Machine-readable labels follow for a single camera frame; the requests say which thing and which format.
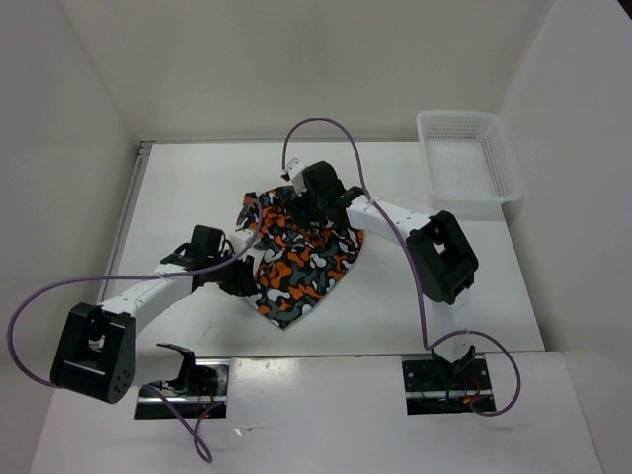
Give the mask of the orange camouflage shorts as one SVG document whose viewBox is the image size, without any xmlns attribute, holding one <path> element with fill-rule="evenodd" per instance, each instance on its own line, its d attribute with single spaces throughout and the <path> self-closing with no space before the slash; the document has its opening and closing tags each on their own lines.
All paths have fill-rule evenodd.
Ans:
<svg viewBox="0 0 632 474">
<path fill-rule="evenodd" d="M 310 217 L 294 189 L 244 194 L 236 229 L 258 231 L 263 256 L 254 272 L 251 305 L 281 329 L 311 312 L 355 265 L 364 232 L 329 218 Z"/>
</svg>

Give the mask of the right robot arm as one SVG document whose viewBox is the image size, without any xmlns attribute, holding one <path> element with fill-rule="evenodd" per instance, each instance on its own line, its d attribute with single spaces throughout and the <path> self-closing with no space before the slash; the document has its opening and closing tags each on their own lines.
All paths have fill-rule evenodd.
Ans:
<svg viewBox="0 0 632 474">
<path fill-rule="evenodd" d="M 306 218 L 340 223 L 403 247 L 420 302 L 428 302 L 440 322 L 439 341 L 424 343 L 434 380 L 444 388 L 458 386 L 475 358 L 467 336 L 468 306 L 479 262 L 454 215 L 408 210 L 362 187 L 347 188 L 325 161 L 306 165 L 293 158 L 282 165 L 282 177 L 292 184 L 293 203 Z"/>
</svg>

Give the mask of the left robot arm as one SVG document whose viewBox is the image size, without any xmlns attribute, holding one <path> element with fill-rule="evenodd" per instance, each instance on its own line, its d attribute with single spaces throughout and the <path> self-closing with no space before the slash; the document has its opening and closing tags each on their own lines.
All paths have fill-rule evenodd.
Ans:
<svg viewBox="0 0 632 474">
<path fill-rule="evenodd" d="M 50 370 L 51 383 L 109 404 L 133 386 L 189 393 L 200 378 L 195 353 L 174 343 L 142 353 L 137 337 L 208 283 L 239 297 L 255 294 L 254 263 L 246 249 L 235 250 L 222 230 L 195 226 L 190 241 L 161 259 L 150 279 L 97 304 L 80 302 L 70 309 Z"/>
</svg>

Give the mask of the white plastic basket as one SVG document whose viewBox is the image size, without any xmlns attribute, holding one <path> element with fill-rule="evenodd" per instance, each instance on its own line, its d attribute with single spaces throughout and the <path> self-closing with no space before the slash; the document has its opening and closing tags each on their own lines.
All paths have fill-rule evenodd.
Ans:
<svg viewBox="0 0 632 474">
<path fill-rule="evenodd" d="M 517 159 L 496 115 L 421 111 L 416 125 L 432 201 L 476 212 L 521 200 Z"/>
</svg>

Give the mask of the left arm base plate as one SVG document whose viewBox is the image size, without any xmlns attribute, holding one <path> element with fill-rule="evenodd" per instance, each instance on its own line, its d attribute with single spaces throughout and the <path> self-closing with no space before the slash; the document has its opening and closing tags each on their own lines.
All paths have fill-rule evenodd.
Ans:
<svg viewBox="0 0 632 474">
<path fill-rule="evenodd" d="M 187 381 L 153 382 L 151 386 L 186 420 L 225 419 L 227 410 L 229 359 L 198 358 Z M 140 421 L 176 419 L 151 390 L 139 391 L 134 418 Z"/>
</svg>

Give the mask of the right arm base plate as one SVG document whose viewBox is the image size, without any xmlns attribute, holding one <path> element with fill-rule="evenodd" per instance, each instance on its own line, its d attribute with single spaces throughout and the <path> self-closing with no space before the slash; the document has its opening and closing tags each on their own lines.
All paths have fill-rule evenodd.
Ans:
<svg viewBox="0 0 632 474">
<path fill-rule="evenodd" d="M 464 374 L 446 388 L 428 356 L 401 360 L 407 414 L 439 415 L 470 413 L 470 405 L 483 413 L 497 410 L 487 363 L 474 359 Z"/>
</svg>

